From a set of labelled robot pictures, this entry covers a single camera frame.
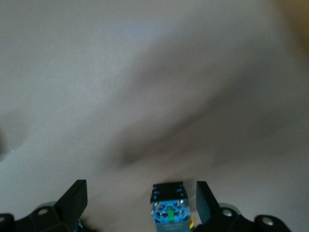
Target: yellow part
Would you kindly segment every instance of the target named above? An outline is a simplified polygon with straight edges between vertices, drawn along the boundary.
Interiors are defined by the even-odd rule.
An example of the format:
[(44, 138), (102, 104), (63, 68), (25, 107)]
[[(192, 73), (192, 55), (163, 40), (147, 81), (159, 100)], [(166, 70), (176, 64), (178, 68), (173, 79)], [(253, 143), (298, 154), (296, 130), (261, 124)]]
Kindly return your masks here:
[(194, 227), (194, 221), (193, 221), (193, 217), (191, 215), (191, 218), (190, 218), (190, 229), (192, 229)]

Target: white surface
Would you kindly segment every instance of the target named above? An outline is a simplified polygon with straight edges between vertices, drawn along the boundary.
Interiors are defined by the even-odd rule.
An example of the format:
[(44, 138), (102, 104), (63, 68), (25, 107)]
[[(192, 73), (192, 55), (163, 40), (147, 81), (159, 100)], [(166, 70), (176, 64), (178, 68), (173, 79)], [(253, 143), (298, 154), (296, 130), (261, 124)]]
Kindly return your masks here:
[(87, 179), (91, 225), (155, 231), (152, 184), (206, 180), (308, 231), (308, 64), (267, 2), (1, 1), (0, 32), (0, 212)]

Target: black top of toy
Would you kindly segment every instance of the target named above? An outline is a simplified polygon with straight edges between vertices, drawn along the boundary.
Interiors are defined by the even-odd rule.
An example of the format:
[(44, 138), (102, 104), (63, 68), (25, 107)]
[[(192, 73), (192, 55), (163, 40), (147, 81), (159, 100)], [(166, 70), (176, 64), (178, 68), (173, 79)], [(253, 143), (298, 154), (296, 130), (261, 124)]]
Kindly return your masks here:
[(153, 185), (154, 189), (151, 194), (150, 203), (171, 201), (178, 199), (188, 199), (186, 190), (183, 187), (183, 182), (173, 182)]

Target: green part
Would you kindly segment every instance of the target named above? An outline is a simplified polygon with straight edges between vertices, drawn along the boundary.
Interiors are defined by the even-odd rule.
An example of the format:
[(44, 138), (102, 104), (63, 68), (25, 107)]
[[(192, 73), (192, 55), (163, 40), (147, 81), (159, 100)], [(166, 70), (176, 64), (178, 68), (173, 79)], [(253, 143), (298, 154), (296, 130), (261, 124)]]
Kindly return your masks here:
[(169, 209), (168, 214), (169, 214), (169, 220), (174, 221), (174, 211), (173, 211), (173, 209)]

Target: silver screw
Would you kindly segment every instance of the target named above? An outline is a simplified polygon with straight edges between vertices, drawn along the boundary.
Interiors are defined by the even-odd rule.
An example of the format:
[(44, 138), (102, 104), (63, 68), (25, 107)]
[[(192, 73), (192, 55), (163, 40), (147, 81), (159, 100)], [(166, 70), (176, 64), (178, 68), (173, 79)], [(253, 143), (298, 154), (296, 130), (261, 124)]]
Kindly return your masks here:
[(47, 209), (41, 209), (39, 212), (38, 212), (38, 215), (43, 215), (43, 214), (46, 214), (48, 212)]
[(228, 209), (224, 209), (224, 210), (222, 211), (222, 213), (223, 213), (225, 216), (227, 216), (227, 217), (233, 216), (232, 211), (230, 211), (230, 210), (228, 210)]
[(262, 218), (262, 221), (263, 221), (266, 225), (268, 225), (268, 226), (273, 226), (273, 225), (274, 225), (274, 222), (273, 222), (270, 218), (268, 218), (268, 217), (263, 217), (263, 218)]

